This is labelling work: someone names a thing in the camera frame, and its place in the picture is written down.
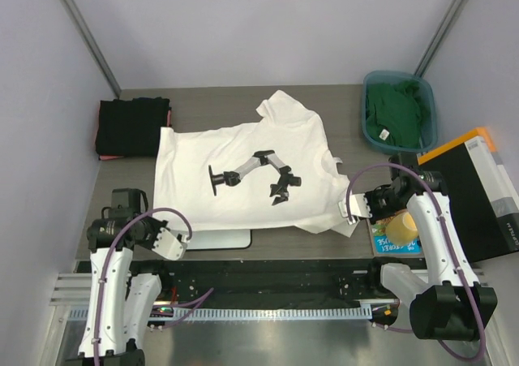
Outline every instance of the green cloth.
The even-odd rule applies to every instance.
[[[380,143],[420,148],[422,123],[429,116],[418,90],[419,83],[407,80],[399,84],[371,84],[367,87],[367,134]],[[389,132],[380,138],[383,129]]]

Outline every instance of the gray wall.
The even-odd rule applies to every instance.
[[[37,365],[55,276],[73,264],[112,97],[59,0],[0,0],[0,364]]]
[[[413,71],[451,0],[76,0],[121,88]]]
[[[488,126],[516,189],[519,187],[519,0],[469,0],[434,60],[431,82],[443,142]],[[512,364],[519,364],[519,254],[482,264],[491,278],[507,330]]]

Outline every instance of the folded black cloth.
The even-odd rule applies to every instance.
[[[155,157],[161,127],[168,125],[169,99],[101,101],[96,152],[99,155]]]

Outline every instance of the white cloth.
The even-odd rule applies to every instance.
[[[277,91],[257,109],[259,123],[196,133],[161,129],[153,206],[182,212],[194,230],[231,230],[298,226],[312,233],[328,230],[345,219],[338,202],[349,180],[337,172],[320,116]],[[217,186],[213,195],[208,174],[232,171],[257,151],[272,149],[301,177],[290,186],[288,201],[272,206],[270,184],[279,173],[259,167],[234,187]],[[184,229],[170,213],[157,213],[174,229]]]

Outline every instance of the blue plastic bin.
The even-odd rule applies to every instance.
[[[419,95],[422,98],[423,102],[426,106],[429,107],[431,113],[429,114],[429,118],[422,125],[422,134],[420,140],[420,148],[419,149],[407,149],[405,147],[396,147],[394,145],[387,145],[383,143],[379,143],[378,141],[373,140],[368,134],[366,130],[366,118],[367,118],[367,87],[370,84],[399,84],[405,80],[416,80],[420,85]],[[426,153],[427,151],[434,148],[436,142],[438,141],[438,136],[436,133],[436,106],[435,106],[435,98],[432,95],[431,86],[424,79],[412,75],[407,74],[405,72],[399,71],[373,71],[370,72],[364,78],[364,88],[362,90],[362,131],[364,132],[364,136],[368,143],[377,151],[382,153],[387,153],[388,155],[393,155],[394,153],[399,152],[408,152],[408,153]]]

